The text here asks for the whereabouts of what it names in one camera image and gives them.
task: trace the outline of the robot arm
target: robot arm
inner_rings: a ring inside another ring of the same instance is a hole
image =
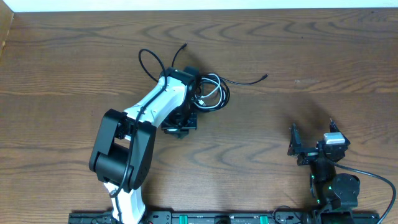
[[[123,223],[139,223],[145,212],[141,198],[141,185],[148,174],[155,142],[156,129],[165,119],[174,122],[177,128],[183,127],[193,114],[192,103],[196,100],[195,91],[198,87],[199,74],[194,68],[187,67],[184,71],[169,68],[167,87],[162,91],[165,77],[159,78],[155,88],[134,106],[118,112],[110,109],[105,113],[99,128],[94,149],[90,157],[90,170],[96,172],[98,180],[104,182],[111,193],[122,187],[116,198],[112,198],[113,217],[120,218]],[[141,107],[153,100],[139,117]],[[126,184],[120,186],[126,168],[129,149],[116,144],[114,139],[131,140],[132,130],[137,128],[132,145],[132,156],[129,161]]]

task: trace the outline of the white background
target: white background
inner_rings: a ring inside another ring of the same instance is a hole
[[[14,12],[398,7],[398,0],[3,0]]]

